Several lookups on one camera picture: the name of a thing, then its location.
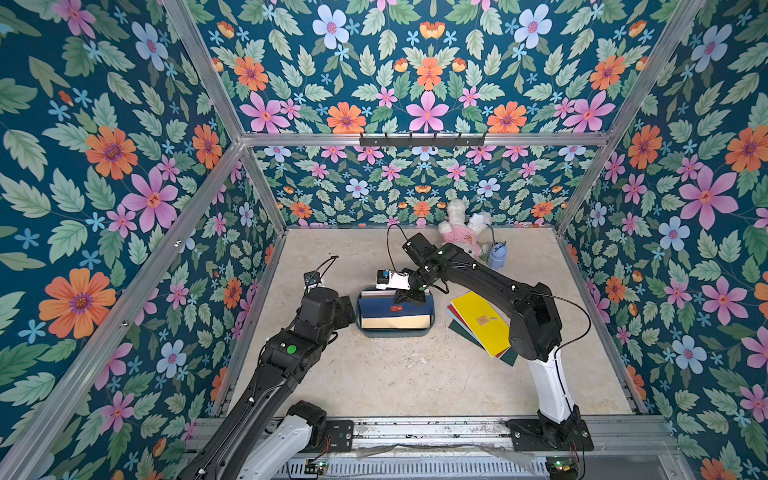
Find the navy blue envelope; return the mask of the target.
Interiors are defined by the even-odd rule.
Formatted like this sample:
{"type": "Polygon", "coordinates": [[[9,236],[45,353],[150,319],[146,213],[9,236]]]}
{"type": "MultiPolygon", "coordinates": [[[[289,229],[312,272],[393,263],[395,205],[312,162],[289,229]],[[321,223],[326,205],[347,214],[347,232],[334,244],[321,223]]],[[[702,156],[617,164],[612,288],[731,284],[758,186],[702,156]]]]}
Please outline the navy blue envelope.
{"type": "Polygon", "coordinates": [[[434,302],[431,296],[424,304],[395,301],[394,291],[365,292],[358,298],[358,307],[364,319],[415,317],[434,314],[434,302]]]}

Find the cream yellow envelope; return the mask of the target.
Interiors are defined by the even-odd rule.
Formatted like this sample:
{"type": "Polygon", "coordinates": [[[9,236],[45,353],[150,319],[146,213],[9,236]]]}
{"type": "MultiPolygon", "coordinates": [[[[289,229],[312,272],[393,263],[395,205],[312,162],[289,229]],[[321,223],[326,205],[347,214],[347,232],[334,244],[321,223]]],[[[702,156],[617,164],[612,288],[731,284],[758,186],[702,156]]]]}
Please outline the cream yellow envelope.
{"type": "Polygon", "coordinates": [[[364,317],[360,320],[360,327],[364,330],[424,330],[431,325],[429,315],[364,317]]]}

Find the bright yellow envelope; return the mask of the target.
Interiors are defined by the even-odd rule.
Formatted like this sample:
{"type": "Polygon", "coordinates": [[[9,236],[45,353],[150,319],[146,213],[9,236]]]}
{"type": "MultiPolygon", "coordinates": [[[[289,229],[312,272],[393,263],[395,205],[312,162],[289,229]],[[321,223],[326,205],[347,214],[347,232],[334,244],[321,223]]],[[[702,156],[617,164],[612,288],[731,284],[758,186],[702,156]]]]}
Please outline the bright yellow envelope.
{"type": "Polygon", "coordinates": [[[469,292],[453,299],[449,306],[489,355],[500,358],[510,349],[509,326],[486,299],[469,292]]]}

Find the red envelope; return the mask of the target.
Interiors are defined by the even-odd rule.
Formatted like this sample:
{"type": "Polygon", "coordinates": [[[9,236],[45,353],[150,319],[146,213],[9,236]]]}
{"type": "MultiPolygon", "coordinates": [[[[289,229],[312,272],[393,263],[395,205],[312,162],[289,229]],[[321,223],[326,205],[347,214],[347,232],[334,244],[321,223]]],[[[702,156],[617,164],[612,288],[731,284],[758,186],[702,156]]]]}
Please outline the red envelope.
{"type": "Polygon", "coordinates": [[[499,317],[489,305],[467,306],[462,302],[451,301],[448,310],[454,319],[480,342],[490,356],[498,354],[496,322],[499,317]]]}

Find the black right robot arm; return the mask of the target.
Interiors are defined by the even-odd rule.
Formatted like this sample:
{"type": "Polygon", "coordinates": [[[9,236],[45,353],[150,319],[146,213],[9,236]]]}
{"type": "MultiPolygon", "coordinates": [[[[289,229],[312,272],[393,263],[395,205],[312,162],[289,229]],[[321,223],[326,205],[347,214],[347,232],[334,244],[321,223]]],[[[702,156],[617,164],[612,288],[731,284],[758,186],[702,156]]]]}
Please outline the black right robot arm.
{"type": "Polygon", "coordinates": [[[420,233],[408,238],[403,250],[415,268],[406,272],[408,285],[399,290],[400,299],[420,301],[436,283],[452,282],[488,301],[509,320],[509,332],[503,338],[528,362],[539,399],[542,433],[553,441],[563,441],[573,433],[581,414],[562,368],[562,319],[550,288],[515,281],[473,259],[459,246],[446,243],[438,247],[420,233]]]}

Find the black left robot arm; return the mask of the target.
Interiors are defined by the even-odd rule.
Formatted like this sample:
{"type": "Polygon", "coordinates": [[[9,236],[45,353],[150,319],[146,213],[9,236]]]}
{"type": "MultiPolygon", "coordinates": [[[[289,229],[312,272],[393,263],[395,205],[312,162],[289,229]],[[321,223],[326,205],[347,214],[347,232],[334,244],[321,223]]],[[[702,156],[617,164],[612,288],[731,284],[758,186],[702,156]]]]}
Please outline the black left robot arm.
{"type": "Polygon", "coordinates": [[[281,405],[319,362],[332,335],[355,321],[349,297],[326,287],[306,292],[288,327],[266,341],[254,374],[207,444],[179,479],[236,479],[281,405]]]}

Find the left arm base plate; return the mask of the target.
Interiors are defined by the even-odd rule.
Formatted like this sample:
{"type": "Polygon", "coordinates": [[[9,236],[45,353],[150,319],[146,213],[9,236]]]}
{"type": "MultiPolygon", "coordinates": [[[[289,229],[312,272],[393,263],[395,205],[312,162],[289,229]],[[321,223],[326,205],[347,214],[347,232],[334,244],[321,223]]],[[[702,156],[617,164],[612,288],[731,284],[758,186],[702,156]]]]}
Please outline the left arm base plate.
{"type": "Polygon", "coordinates": [[[350,452],[354,433],[355,423],[352,420],[327,420],[312,452],[314,455],[350,452]]]}

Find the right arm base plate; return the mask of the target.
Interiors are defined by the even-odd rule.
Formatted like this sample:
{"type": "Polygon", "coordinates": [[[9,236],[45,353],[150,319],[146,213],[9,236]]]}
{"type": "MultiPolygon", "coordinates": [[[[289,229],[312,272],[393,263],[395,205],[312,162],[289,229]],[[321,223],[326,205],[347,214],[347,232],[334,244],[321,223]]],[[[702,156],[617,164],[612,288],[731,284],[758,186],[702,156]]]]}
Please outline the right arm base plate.
{"type": "Polygon", "coordinates": [[[594,443],[581,415],[573,414],[557,423],[544,415],[537,418],[510,419],[504,425],[510,430],[515,451],[593,451],[594,443]]]}

